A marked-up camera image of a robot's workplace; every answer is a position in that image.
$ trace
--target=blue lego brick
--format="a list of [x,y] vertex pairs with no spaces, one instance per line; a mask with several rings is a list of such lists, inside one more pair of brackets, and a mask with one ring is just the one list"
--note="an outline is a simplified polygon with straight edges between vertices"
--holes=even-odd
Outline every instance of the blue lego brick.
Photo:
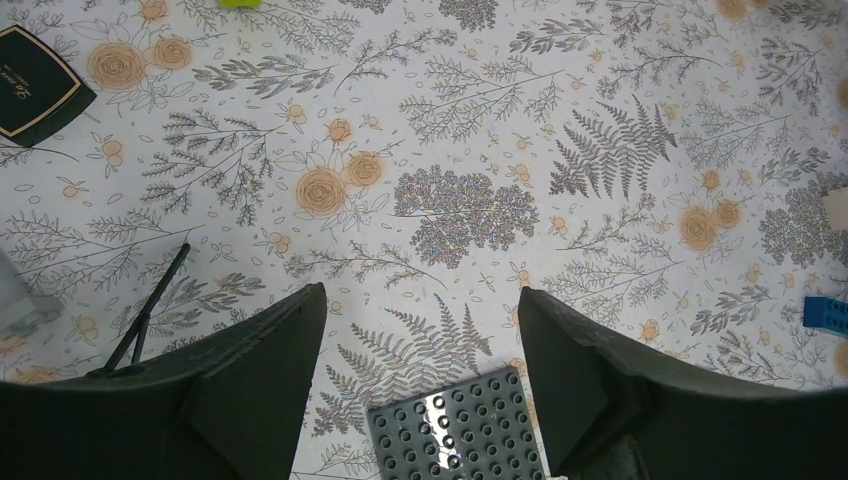
[[848,336],[848,303],[827,297],[804,297],[804,326]]

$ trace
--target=dark green box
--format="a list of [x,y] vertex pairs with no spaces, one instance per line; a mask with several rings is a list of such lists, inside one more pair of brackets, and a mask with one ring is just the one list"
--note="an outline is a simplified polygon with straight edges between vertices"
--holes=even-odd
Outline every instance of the dark green box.
[[50,137],[97,95],[19,25],[0,31],[0,135],[23,147]]

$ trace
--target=gray lego plate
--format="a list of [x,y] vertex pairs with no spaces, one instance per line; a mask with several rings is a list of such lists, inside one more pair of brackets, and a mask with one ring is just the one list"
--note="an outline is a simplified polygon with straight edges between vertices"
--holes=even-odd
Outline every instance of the gray lego plate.
[[383,480],[542,480],[518,371],[368,412]]

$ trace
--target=wooden block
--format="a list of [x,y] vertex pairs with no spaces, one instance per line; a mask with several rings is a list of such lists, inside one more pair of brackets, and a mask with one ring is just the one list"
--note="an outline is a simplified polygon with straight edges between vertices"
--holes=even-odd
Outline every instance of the wooden block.
[[848,187],[831,190],[822,197],[822,203],[832,230],[848,228]]

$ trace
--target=lime green block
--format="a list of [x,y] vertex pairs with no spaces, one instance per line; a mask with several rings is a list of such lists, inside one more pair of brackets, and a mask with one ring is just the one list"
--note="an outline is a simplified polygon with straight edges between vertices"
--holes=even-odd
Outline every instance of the lime green block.
[[258,7],[261,4],[262,0],[221,0],[224,8]]

